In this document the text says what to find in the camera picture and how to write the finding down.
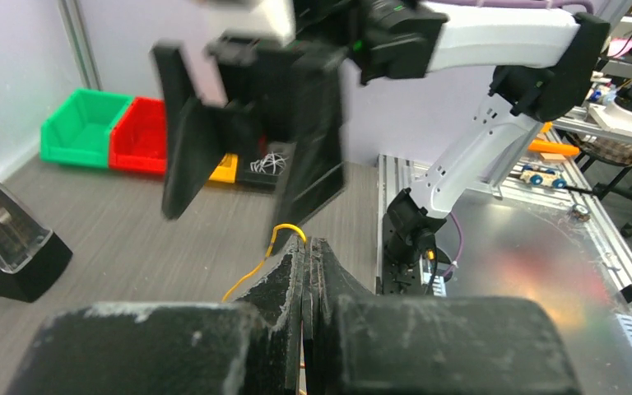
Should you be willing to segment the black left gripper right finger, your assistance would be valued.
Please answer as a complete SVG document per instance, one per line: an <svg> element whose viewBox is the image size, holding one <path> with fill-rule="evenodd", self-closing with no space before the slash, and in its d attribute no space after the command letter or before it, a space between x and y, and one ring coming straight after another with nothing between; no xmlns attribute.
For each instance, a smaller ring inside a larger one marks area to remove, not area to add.
<svg viewBox="0 0 632 395"><path fill-rule="evenodd" d="M306 247L310 394L580 394L547 312L516 297L376 295L325 239Z"/></svg>

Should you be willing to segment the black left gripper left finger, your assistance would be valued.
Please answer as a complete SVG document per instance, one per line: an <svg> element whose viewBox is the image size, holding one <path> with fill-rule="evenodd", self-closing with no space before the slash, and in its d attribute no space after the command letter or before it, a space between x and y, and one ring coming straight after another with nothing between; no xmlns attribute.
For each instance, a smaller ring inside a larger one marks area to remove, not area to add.
<svg viewBox="0 0 632 395"><path fill-rule="evenodd" d="M296 394L305 247L230 303L99 302L47 317L10 394Z"/></svg>

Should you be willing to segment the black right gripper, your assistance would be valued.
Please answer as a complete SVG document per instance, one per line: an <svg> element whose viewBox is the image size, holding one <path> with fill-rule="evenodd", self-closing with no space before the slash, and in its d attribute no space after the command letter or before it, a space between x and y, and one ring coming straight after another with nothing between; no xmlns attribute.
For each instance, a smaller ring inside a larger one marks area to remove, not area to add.
<svg viewBox="0 0 632 395"><path fill-rule="evenodd" d="M304 225L345 187L341 67L346 50L323 39L223 35L206 47L227 104L205 105L181 48L151 54L165 102L167 165L161 210L179 219L228 153L263 142L288 143L270 228Z"/></svg>

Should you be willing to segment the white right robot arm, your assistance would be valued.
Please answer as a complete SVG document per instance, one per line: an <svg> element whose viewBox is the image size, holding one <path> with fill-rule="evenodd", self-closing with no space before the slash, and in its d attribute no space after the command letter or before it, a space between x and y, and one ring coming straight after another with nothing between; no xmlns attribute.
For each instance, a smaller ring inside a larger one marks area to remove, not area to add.
<svg viewBox="0 0 632 395"><path fill-rule="evenodd" d="M453 206L508 147L580 104L610 31L590 2L216 1L221 33L207 45L227 103L206 105L181 49L152 50L165 101L167 167L162 211L179 218L227 154L292 147L276 191L274 226L300 225L344 187L341 66L360 84L421 79L491 66L470 129L390 200L382 218L379 291L424 290L421 262L439 275L437 231Z"/></svg>

